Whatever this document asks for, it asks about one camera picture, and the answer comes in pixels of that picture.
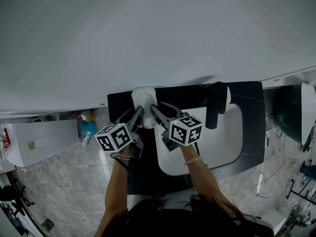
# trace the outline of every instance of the wristband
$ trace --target wristband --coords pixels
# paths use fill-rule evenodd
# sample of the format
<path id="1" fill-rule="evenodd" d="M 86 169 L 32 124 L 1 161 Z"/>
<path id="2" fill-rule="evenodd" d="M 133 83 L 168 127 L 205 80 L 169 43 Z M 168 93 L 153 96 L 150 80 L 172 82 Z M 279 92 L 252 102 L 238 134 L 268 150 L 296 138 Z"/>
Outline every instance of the wristband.
<path id="1" fill-rule="evenodd" d="M 202 158 L 201 158 L 200 156 L 195 157 L 195 158 L 193 158 L 193 159 L 191 159 L 191 160 L 186 161 L 186 162 L 184 163 L 184 165 L 188 165 L 188 164 L 190 164 L 190 163 L 192 163 L 192 162 L 195 162 L 195 161 L 197 161 L 197 160 L 202 160 Z"/>
<path id="2" fill-rule="evenodd" d="M 122 158 L 122 157 L 117 157 L 117 156 L 115 156 L 114 154 L 111 154 L 110 157 L 111 157 L 112 159 L 115 159 L 119 164 L 121 164 L 124 168 L 126 168 L 129 172 L 131 172 L 130 168 L 129 168 L 125 163 L 123 163 L 123 162 L 121 161 L 121 159 L 122 159 L 122 160 L 130 160 L 130 159 Z"/>

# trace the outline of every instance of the black countertop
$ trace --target black countertop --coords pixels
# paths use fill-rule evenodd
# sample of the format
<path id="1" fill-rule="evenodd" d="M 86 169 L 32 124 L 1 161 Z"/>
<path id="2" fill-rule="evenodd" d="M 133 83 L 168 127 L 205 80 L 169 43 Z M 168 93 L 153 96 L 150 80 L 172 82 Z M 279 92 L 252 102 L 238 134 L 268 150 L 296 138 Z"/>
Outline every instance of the black countertop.
<path id="1" fill-rule="evenodd" d="M 180 109 L 205 107 L 197 92 L 207 86 L 190 85 L 156 88 L 157 100 L 172 104 Z M 242 113 L 243 142 L 239 157 L 230 164 L 211 169 L 217 179 L 246 171 L 264 159 L 265 151 L 265 104 L 260 82 L 227 83 L 231 91 L 231 103 L 239 106 Z M 110 121 L 133 107 L 130 92 L 108 95 Z M 154 129 L 138 129 L 144 142 L 140 159 L 133 159 L 129 165 L 132 174 L 128 180 L 129 194 L 164 194 L 191 188 L 189 175 L 170 176 L 161 171 L 158 165 Z"/>

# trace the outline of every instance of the hair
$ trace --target hair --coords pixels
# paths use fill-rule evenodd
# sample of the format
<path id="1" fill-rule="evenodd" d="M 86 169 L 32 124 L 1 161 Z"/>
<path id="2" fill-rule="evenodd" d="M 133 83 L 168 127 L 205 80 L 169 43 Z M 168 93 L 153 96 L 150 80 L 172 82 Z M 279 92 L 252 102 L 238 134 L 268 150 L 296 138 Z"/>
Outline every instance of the hair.
<path id="1" fill-rule="evenodd" d="M 228 213 L 214 199 L 192 196 L 191 211 L 163 209 L 165 200 L 154 197 L 139 202 L 130 211 L 115 216 L 102 236 L 158 236 L 171 234 L 253 237 L 253 226 L 232 204 Z"/>

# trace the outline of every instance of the strap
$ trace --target strap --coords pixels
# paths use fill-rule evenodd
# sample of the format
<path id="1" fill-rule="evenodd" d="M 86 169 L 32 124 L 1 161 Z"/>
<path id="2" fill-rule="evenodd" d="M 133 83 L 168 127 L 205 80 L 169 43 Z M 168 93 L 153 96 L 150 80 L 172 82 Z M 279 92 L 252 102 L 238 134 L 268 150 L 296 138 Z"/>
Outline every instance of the strap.
<path id="1" fill-rule="evenodd" d="M 115 155 L 113 155 L 113 154 L 111 154 L 110 157 L 111 157 L 112 159 L 117 160 L 118 163 L 121 164 L 124 168 L 126 168 L 129 172 L 132 172 L 132 171 L 130 170 L 130 168 L 129 168 L 124 162 L 121 161 L 121 159 L 125 159 L 125 158 L 117 157 L 117 156 L 115 156 Z"/>

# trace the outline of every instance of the marble tile floor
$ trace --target marble tile floor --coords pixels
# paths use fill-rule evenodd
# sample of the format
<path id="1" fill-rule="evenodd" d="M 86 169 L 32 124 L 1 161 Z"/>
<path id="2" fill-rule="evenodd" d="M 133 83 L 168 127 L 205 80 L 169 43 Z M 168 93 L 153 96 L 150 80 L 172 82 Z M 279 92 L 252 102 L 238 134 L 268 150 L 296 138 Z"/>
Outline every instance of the marble tile floor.
<path id="1" fill-rule="evenodd" d="M 100 108 L 97 114 L 98 128 L 109 124 L 107 107 Z M 267 113 L 267 121 L 271 123 L 269 116 Z M 285 198 L 290 180 L 303 180 L 300 166 L 310 157 L 315 162 L 315 147 L 311 153 L 303 153 L 299 144 L 287 136 L 284 138 L 284 134 L 278 139 L 273 123 L 268 129 L 270 145 L 264 163 L 218 181 L 224 195 L 245 214 L 260 216 L 274 208 L 287 216 L 300 201 L 293 194 L 289 200 Z M 75 145 L 43 161 L 17 168 L 14 175 L 27 187 L 28 196 L 35 202 L 29 207 L 34 221 L 40 225 L 50 219 L 55 224 L 47 236 L 91 237 L 105 210 L 105 191 L 113 163 L 113 159 L 104 155 L 91 139 L 87 147 Z M 261 174 L 261 197 L 258 197 Z M 299 190 L 302 186 L 301 182 L 296 182 L 294 188 Z"/>

